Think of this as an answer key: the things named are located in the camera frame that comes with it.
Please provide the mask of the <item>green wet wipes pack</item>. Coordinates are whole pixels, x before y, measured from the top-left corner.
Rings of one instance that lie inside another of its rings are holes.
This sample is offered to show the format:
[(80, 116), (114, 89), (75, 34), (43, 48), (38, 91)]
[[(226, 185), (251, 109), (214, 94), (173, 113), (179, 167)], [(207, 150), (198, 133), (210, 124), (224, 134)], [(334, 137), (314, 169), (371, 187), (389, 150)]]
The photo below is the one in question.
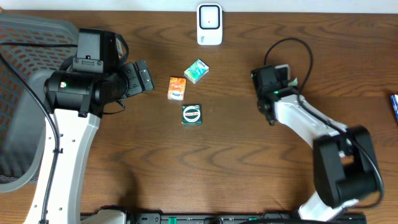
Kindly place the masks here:
[(297, 86), (298, 85), (298, 78), (295, 78), (293, 81), (288, 82), (288, 86)]

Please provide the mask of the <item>orange tissue pack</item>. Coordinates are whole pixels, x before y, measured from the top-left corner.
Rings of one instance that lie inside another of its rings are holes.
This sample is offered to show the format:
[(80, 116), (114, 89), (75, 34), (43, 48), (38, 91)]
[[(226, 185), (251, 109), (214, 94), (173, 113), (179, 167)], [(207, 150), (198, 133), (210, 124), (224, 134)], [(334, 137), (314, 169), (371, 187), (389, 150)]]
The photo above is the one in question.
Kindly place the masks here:
[(187, 81), (185, 78), (171, 77), (167, 98), (169, 100), (183, 101), (185, 96)]

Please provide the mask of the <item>green tissue pack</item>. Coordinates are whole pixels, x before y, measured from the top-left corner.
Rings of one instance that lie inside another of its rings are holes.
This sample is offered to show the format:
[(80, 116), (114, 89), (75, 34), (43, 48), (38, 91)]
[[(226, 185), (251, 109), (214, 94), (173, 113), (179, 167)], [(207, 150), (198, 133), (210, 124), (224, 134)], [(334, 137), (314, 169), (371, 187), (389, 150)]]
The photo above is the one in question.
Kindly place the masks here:
[(210, 68), (205, 62), (197, 59), (184, 71), (184, 76), (193, 84), (196, 84), (209, 70)]

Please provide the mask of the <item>dark green small box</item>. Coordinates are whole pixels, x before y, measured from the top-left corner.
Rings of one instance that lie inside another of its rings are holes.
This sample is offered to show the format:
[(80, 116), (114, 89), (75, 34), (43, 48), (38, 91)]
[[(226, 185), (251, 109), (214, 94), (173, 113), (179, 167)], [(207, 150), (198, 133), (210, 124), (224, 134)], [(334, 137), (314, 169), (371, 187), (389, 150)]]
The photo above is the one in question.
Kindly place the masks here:
[(201, 105), (183, 105), (182, 106), (182, 124), (184, 126), (201, 125), (202, 110)]

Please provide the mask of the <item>yellow snack bag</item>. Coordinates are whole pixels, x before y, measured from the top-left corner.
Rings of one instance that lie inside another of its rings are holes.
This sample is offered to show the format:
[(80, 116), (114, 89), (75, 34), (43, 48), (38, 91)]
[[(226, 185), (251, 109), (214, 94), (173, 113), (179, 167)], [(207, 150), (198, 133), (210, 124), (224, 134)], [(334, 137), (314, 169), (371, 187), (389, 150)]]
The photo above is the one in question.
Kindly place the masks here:
[(396, 121), (398, 121), (398, 95), (391, 95), (391, 102), (396, 117)]

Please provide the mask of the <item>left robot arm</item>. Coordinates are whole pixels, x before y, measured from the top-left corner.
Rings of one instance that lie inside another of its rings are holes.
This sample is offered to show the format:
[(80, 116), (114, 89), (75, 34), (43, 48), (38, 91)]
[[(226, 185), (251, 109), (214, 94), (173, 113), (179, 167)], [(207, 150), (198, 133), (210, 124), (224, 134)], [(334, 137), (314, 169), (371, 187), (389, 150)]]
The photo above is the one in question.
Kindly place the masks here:
[(27, 223), (80, 222), (88, 154), (104, 107), (154, 88), (146, 62), (128, 61), (121, 35), (80, 29), (75, 47), (44, 82), (45, 144)]

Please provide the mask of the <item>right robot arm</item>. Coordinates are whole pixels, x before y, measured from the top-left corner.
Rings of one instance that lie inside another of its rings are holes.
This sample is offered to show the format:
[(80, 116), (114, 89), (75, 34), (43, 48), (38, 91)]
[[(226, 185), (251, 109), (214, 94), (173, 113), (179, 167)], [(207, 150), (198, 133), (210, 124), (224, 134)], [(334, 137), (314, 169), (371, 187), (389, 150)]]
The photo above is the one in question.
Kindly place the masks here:
[(361, 199), (384, 192), (369, 131), (350, 128), (318, 111), (290, 84), (290, 67), (251, 71), (257, 107), (273, 126), (281, 123), (313, 149), (315, 193), (299, 207), (301, 220), (327, 222)]

